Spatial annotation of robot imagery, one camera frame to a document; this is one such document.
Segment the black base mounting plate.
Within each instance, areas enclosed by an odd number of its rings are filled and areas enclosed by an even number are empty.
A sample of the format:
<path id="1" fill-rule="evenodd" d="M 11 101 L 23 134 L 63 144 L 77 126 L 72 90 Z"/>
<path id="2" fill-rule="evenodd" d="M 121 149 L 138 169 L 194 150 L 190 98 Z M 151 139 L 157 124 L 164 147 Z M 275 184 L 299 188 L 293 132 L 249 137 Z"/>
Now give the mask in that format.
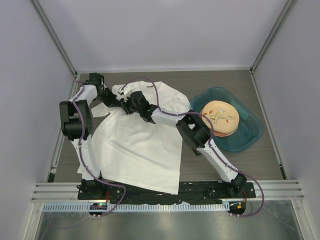
<path id="1" fill-rule="evenodd" d="M 247 182 L 239 190 L 230 183 L 219 181 L 181 181 L 178 193 L 154 191 L 124 183 L 113 182 L 110 185 L 96 180 L 82 180 L 76 186 L 78 200 L 109 200 L 111 204 L 120 202 L 129 205 L 173 205 L 183 202 L 189 204 L 215 204 L 222 199 L 253 199 L 256 197 L 254 185 Z"/>

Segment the black frame box right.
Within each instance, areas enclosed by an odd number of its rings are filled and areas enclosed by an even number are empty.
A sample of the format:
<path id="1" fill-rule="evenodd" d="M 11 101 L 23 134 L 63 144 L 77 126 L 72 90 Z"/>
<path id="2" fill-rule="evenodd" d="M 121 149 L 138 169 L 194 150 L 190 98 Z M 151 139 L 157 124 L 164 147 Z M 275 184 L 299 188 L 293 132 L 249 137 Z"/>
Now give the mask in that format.
<path id="1" fill-rule="evenodd" d="M 192 151 L 194 152 L 194 154 L 195 154 L 196 156 L 200 156 L 200 155 L 201 155 L 201 152 L 199 152 L 199 151 L 196 150 L 196 149 L 193 149 Z"/>

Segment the beige plate with bird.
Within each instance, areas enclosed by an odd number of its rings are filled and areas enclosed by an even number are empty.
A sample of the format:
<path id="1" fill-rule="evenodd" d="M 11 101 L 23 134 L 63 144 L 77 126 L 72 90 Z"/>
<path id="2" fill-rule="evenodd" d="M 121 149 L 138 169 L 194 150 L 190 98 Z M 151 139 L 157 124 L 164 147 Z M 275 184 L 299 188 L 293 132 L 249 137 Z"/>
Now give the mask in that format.
<path id="1" fill-rule="evenodd" d="M 240 115 L 236 108 L 224 101 L 211 101 L 203 107 L 200 113 L 210 120 L 214 135 L 217 137 L 232 135 L 240 123 Z"/>

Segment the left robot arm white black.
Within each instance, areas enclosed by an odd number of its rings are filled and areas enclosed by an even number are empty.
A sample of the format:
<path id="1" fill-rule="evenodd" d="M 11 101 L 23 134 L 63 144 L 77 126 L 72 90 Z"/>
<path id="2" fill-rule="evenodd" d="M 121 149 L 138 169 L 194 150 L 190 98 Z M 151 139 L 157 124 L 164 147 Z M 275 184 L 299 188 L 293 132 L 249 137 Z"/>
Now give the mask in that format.
<path id="1" fill-rule="evenodd" d="M 119 190 L 115 196 L 121 200 L 126 194 L 126 187 L 103 180 L 93 151 L 93 118 L 89 105 L 98 95 L 96 85 L 81 84 L 74 97 L 62 101 L 59 104 L 61 130 L 72 143 L 80 164 L 78 199 L 100 200 L 106 197 L 110 190 Z"/>

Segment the white t-shirt flower print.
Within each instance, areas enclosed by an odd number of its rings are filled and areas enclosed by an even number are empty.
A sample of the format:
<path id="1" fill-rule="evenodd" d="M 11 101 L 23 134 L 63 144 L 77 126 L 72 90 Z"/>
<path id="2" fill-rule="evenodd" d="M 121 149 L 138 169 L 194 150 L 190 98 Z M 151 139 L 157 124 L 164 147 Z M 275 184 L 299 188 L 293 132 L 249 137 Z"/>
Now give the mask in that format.
<path id="1" fill-rule="evenodd" d="M 176 189 L 183 141 L 176 128 L 147 123 L 137 113 L 127 115 L 103 103 L 91 112 L 104 118 L 92 136 L 103 178 L 143 188 Z"/>

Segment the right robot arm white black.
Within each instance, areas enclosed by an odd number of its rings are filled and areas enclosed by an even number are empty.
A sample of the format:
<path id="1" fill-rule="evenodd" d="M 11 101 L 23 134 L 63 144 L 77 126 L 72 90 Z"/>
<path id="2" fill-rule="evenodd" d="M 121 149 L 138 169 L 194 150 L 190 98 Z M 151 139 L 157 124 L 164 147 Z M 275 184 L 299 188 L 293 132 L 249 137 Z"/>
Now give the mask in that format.
<path id="1" fill-rule="evenodd" d="M 141 91 L 118 91 L 117 97 L 127 114 L 137 113 L 147 123 L 161 124 L 178 130 L 182 140 L 195 152 L 203 155 L 218 172 L 225 184 L 226 193 L 233 198 L 244 191 L 246 176 L 234 167 L 219 150 L 209 128 L 199 112 L 168 111 L 150 104 Z"/>

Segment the teal plastic basin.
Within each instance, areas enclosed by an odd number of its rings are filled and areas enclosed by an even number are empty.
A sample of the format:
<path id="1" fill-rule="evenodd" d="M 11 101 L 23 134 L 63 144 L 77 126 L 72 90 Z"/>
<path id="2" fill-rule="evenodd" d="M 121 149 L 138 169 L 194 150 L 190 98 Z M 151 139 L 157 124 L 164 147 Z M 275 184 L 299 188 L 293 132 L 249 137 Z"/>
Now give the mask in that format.
<path id="1" fill-rule="evenodd" d="M 237 130 L 230 136 L 214 136 L 216 145 L 228 152 L 239 153 L 256 143 L 263 134 L 261 121 L 230 91 L 223 87 L 212 87 L 195 96 L 190 101 L 190 108 L 200 112 L 206 104 L 212 101 L 226 102 L 239 113 Z"/>

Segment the aluminium frame rail front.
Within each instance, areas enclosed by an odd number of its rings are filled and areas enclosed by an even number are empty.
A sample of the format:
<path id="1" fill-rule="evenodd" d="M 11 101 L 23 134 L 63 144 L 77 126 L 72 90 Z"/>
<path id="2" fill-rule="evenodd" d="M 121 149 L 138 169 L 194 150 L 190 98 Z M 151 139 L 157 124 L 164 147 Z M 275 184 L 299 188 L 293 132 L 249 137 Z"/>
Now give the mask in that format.
<path id="1" fill-rule="evenodd" d="M 256 194 L 255 198 L 223 198 L 222 200 L 302 200 L 304 198 L 302 188 L 296 180 L 262 180 L 258 182 L 248 180 L 246 183 L 253 184 Z M 77 189 L 77 185 L 79 184 L 81 184 L 81 182 L 37 183 L 31 199 L 34 202 L 102 201 L 100 199 L 79 200 L 79 191 Z M 179 183 L 173 190 L 161 187 L 135 187 L 174 195 L 179 191 Z"/>

